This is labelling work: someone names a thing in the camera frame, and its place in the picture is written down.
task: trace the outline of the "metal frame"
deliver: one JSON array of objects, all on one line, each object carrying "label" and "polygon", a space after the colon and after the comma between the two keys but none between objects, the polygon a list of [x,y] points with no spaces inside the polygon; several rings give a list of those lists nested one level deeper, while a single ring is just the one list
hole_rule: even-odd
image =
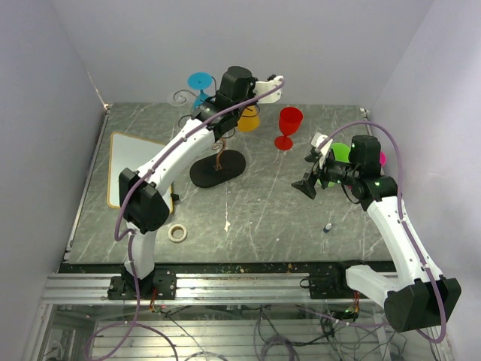
[{"label": "metal frame", "polygon": [[85,198],[87,195],[87,190],[89,189],[90,180],[92,178],[95,161],[97,160],[98,151],[100,149],[100,143],[102,142],[102,139],[105,133],[105,128],[107,127],[107,123],[110,115],[110,107],[111,105],[107,104],[107,107],[105,108],[104,120],[102,121],[102,126],[100,128],[100,132],[97,138],[97,143],[95,143],[92,159],[90,160],[89,171],[87,172],[85,185],[83,186],[82,196],[80,197],[80,203],[78,205],[77,213],[75,214],[74,224],[72,224],[70,235],[68,236],[67,245],[65,247],[65,254],[63,256],[63,262],[68,262],[70,258],[70,252],[74,244],[74,236],[75,236],[75,232],[77,231],[77,226],[80,220],[80,214],[82,213],[83,203],[85,203]]}]

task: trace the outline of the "yellow cup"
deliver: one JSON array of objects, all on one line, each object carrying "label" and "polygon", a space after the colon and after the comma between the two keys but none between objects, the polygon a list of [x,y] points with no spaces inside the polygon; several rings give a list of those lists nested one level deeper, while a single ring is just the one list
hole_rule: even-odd
[{"label": "yellow cup", "polygon": [[247,107],[242,112],[239,121],[237,122],[237,130],[239,132],[251,132],[256,129],[261,120],[256,107]]}]

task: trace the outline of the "black stand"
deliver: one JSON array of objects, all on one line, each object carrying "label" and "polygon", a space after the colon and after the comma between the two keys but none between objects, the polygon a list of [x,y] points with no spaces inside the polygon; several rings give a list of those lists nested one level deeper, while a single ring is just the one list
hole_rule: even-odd
[{"label": "black stand", "polygon": [[211,188],[241,175],[246,159],[236,150],[224,150],[220,155],[221,169],[216,170],[217,154],[195,162],[190,168],[190,179],[199,188]]},{"label": "black stand", "polygon": [[[107,297],[110,300],[135,299],[134,277],[124,266],[120,269],[120,276],[110,279],[110,286]],[[177,278],[175,274],[166,268],[155,268],[144,279],[138,280],[141,299],[151,298],[153,291],[157,292],[157,299],[175,299],[177,289]]]}]

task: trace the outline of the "pink object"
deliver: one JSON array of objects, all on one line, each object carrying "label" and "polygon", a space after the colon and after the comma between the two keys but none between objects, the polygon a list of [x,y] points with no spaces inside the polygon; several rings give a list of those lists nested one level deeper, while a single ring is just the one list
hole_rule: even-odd
[{"label": "pink object", "polygon": [[388,157],[384,154],[384,152],[381,152],[381,156],[379,158],[379,163],[381,163],[381,167],[386,165],[387,162],[388,162]]}]

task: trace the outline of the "white wall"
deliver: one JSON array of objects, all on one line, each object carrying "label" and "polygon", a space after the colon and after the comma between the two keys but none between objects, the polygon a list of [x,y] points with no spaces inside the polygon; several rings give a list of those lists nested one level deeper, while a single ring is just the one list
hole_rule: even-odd
[{"label": "white wall", "polygon": [[459,360],[479,359],[480,96],[481,2],[436,0],[372,110],[401,146],[404,198],[419,236],[461,283],[449,322]]},{"label": "white wall", "polygon": [[166,102],[194,71],[286,77],[285,103],[370,107],[432,0],[53,0],[106,102]]},{"label": "white wall", "polygon": [[0,4],[0,359],[62,260],[103,105],[48,0]]}]

